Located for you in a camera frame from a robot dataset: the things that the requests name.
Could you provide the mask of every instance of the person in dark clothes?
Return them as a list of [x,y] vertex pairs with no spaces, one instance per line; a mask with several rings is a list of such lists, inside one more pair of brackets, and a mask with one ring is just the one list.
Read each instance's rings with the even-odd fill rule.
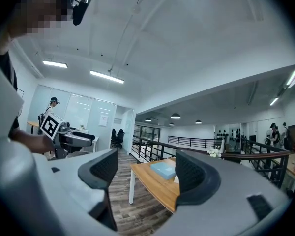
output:
[[272,138],[270,138],[271,141],[273,141],[273,145],[276,147],[276,148],[281,148],[281,144],[280,144],[280,133],[279,133],[279,130],[278,130],[278,127],[276,126],[275,123],[273,123],[271,125],[271,128],[272,128]]
[[237,151],[240,148],[240,133],[237,131],[235,136],[235,147],[234,151]]
[[[70,0],[18,0],[0,28],[0,68],[6,78],[18,88],[15,70],[9,56],[13,39],[28,33],[37,33],[52,22],[63,21],[70,14]],[[31,135],[20,130],[17,117],[9,133],[10,139],[26,145],[34,153],[54,150],[53,142],[46,135]]]

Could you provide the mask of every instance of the headset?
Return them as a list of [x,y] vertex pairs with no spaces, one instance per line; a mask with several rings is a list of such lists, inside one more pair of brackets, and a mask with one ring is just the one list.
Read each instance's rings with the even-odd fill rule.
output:
[[78,26],[82,19],[83,16],[91,2],[91,0],[69,0],[70,5],[72,6],[73,9],[73,14],[72,14],[72,19],[73,19],[73,24],[75,26]]

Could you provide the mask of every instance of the wooden table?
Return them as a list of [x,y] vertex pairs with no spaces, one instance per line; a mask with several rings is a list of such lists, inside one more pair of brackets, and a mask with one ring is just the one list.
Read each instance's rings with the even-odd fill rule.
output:
[[174,177],[167,180],[151,169],[151,164],[164,162],[175,166],[175,158],[168,158],[151,163],[131,164],[129,203],[133,203],[135,177],[167,210],[174,213],[176,198],[179,196],[179,184],[174,183]]
[[31,131],[30,131],[31,134],[33,134],[34,127],[39,127],[39,123],[35,121],[28,121],[28,124],[31,125]]
[[[275,158],[274,160],[277,163],[281,162],[280,158]],[[294,170],[295,164],[293,164],[293,161],[295,161],[295,154],[290,154],[289,155],[289,160],[287,162],[286,172],[287,172],[288,175],[290,175],[294,179],[294,183],[292,185],[292,191],[295,190],[295,170]]]

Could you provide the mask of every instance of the wooden tabletop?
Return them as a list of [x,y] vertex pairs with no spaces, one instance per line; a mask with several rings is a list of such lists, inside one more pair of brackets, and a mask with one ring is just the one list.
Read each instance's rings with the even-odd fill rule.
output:
[[174,177],[167,180],[151,169],[151,164],[164,162],[175,166],[175,158],[168,158],[151,163],[131,164],[131,169],[146,189],[167,210],[174,213],[176,198],[179,196],[179,184],[174,183]]
[[39,127],[39,123],[35,121],[28,121],[28,124],[34,127]]
[[[281,162],[281,159],[280,158],[275,158],[274,159],[276,162],[280,163]],[[294,170],[294,166],[295,164],[293,164],[293,162],[295,161],[295,154],[290,154],[289,155],[289,160],[287,162],[287,170],[293,174],[295,176],[295,170]]]

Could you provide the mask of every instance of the office chair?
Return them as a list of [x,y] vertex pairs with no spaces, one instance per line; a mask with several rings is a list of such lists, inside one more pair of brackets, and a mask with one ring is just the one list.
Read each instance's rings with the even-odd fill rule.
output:
[[123,130],[119,130],[117,137],[112,138],[112,144],[113,148],[122,148],[122,142],[123,142]]
[[116,130],[113,128],[113,131],[112,131],[112,139],[116,137]]

